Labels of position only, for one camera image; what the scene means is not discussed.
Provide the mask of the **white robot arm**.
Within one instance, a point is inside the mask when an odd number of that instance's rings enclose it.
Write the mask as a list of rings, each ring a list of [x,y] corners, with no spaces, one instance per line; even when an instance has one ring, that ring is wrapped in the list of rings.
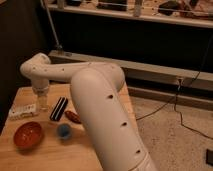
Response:
[[[20,66],[36,94],[48,92],[51,80],[67,82],[81,123],[103,171],[158,171],[119,99],[125,84],[120,66],[108,62],[53,64],[38,53]]]

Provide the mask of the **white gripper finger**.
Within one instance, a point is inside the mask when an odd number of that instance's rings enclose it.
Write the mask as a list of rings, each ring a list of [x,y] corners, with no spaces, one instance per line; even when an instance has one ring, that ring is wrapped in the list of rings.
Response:
[[[41,99],[41,97],[40,96],[36,96],[36,104],[40,104],[40,99]]]
[[[47,95],[41,97],[41,110],[48,110],[48,97]]]

